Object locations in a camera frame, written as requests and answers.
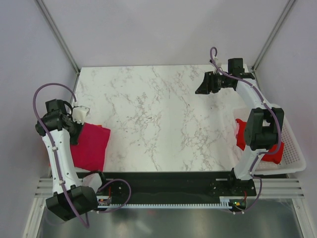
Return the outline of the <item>crimson pink t-shirt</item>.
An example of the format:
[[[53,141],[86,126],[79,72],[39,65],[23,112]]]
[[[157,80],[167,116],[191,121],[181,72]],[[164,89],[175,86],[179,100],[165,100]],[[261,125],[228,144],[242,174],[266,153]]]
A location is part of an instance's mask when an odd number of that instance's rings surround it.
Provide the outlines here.
[[[103,171],[111,130],[85,123],[77,145],[71,145],[74,166],[87,171]]]

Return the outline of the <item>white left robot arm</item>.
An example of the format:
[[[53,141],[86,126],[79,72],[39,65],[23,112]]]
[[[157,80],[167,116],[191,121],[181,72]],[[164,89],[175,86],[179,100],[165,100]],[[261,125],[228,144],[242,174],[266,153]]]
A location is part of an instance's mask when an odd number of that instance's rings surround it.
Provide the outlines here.
[[[97,195],[107,193],[109,184],[100,176],[82,182],[75,170],[71,146],[78,145],[83,125],[73,121],[66,110],[68,102],[50,100],[47,113],[37,121],[36,131],[42,137],[51,164],[53,195],[46,199],[48,210],[64,221],[97,209]]]

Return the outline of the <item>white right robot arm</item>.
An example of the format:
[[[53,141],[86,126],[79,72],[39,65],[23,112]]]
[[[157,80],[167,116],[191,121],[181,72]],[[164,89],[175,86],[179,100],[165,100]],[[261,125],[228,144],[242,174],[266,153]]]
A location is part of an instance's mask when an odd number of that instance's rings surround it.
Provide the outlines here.
[[[243,132],[246,147],[242,158],[228,173],[227,180],[219,181],[213,188],[225,195],[254,196],[255,169],[265,155],[273,155],[280,149],[284,111],[266,101],[255,83],[254,76],[245,71],[242,58],[229,59],[227,72],[222,71],[220,67],[205,72],[195,93],[215,94],[224,88],[234,89],[249,107],[250,114]]]

